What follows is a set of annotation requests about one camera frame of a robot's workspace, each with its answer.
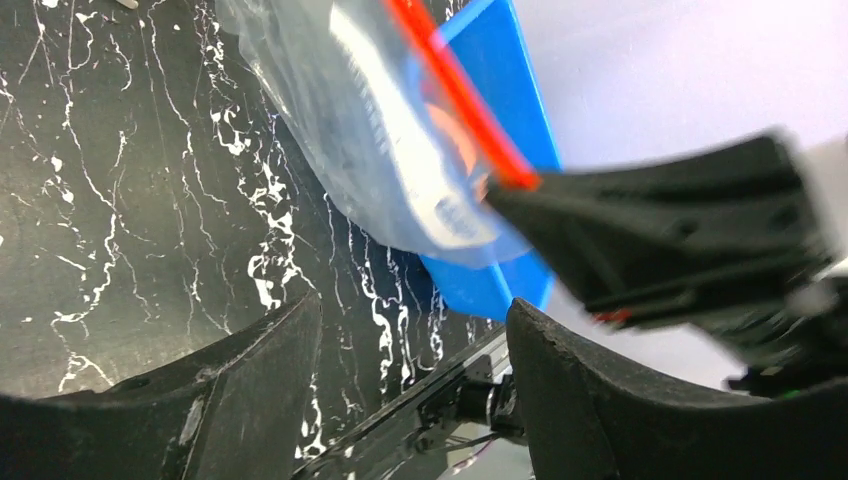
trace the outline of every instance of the clear plastic pouch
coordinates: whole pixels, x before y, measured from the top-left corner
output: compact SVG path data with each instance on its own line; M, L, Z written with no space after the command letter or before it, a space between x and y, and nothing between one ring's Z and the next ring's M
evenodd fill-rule
M379 0L216 0L336 207L376 241L469 267L528 247L481 204L489 163Z

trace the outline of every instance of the white label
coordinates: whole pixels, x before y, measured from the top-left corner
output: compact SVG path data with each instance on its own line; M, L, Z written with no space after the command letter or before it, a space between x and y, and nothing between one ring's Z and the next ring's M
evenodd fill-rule
M374 92L373 108L382 116L389 156L412 214L428 238L441 248L493 242L496 233L459 193L463 186L445 171L447 160L440 145L404 98L371 39L336 5L330 12L330 32L355 63L357 77ZM377 127L373 118L372 129Z

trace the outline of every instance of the tabletop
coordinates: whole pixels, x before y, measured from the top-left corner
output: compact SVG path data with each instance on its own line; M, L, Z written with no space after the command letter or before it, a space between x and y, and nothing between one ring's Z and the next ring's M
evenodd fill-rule
M102 391L315 289L308 459L492 324L339 214L212 1L139 3L0 3L0 391Z

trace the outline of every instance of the marble countertop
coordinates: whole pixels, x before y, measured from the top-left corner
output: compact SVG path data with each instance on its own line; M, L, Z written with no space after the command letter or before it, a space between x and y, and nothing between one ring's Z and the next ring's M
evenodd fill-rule
M0 3L0 391L102 391L317 289L310 458L491 323L336 211L210 1L140 4Z

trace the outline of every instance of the blue plastic bin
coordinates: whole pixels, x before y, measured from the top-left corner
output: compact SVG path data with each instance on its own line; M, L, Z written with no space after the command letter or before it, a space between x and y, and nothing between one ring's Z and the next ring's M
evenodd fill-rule
M510 0L473 0L441 28L474 86L538 170L562 170ZM547 306L554 276L535 253L472 270L421 257L447 306L505 321L513 298Z

